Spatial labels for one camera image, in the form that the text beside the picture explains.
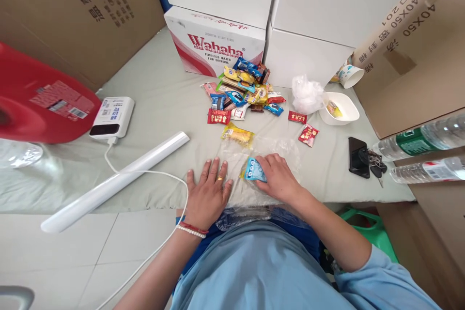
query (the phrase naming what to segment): plastic water bottle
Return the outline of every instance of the plastic water bottle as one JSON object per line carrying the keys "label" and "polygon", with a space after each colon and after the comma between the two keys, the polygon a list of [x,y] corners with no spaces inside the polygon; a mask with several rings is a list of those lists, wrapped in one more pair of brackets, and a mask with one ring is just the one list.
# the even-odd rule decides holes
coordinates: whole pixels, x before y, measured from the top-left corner
{"label": "plastic water bottle", "polygon": [[465,180],[465,156],[400,166],[390,173],[395,182],[402,184]]}
{"label": "plastic water bottle", "polygon": [[0,170],[17,169],[38,161],[44,150],[27,142],[0,139]]}
{"label": "plastic water bottle", "polygon": [[373,151],[395,161],[465,145],[465,114],[434,121],[380,140]]}

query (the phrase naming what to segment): smartphone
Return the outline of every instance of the smartphone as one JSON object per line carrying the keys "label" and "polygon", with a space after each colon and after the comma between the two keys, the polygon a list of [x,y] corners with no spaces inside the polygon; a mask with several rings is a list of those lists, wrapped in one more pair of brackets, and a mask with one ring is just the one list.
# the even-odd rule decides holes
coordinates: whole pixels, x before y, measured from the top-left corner
{"label": "smartphone", "polygon": [[363,178],[370,177],[367,144],[354,137],[349,137],[349,171]]}

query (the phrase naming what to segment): hand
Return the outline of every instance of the hand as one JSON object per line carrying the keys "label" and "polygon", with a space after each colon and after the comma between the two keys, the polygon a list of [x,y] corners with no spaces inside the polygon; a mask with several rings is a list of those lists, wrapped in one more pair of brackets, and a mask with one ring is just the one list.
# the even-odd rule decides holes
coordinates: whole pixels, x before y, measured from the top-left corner
{"label": "hand", "polygon": [[257,156],[257,161],[265,173],[268,183],[255,181],[258,188],[272,198],[287,203],[291,207],[298,202],[302,195],[308,195],[295,179],[286,160],[278,154],[270,154],[265,157]]}
{"label": "hand", "polygon": [[194,171],[187,172],[187,187],[189,197],[187,200],[187,213],[184,221],[202,230],[208,230],[219,218],[229,200],[233,188],[233,181],[228,180],[224,185],[224,178],[228,171],[226,161],[221,165],[218,173],[219,158],[208,159],[203,166],[202,174],[197,185],[194,182]]}

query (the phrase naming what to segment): green plastic stool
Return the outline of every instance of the green plastic stool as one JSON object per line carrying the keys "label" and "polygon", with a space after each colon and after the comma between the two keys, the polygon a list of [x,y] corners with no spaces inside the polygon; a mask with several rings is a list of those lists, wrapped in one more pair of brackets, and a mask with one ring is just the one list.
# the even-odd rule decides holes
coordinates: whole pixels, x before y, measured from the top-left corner
{"label": "green plastic stool", "polygon": [[364,216],[370,220],[374,221],[373,226],[369,228],[364,228],[360,226],[352,225],[359,233],[361,233],[371,244],[378,247],[385,254],[391,258],[393,263],[398,263],[396,253],[392,248],[391,241],[389,240],[388,233],[384,229],[384,224],[382,219],[379,216],[372,215],[363,211],[356,210],[354,208],[349,209],[347,212],[341,214],[341,218],[345,221],[348,221],[351,217],[355,215]]}

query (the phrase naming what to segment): red bottle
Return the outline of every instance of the red bottle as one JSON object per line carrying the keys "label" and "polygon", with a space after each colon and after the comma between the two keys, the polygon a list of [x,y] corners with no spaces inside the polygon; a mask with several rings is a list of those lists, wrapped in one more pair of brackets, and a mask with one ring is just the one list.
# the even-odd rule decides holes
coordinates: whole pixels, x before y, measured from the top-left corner
{"label": "red bottle", "polygon": [[100,100],[72,77],[0,42],[0,138],[75,140],[93,124]]}

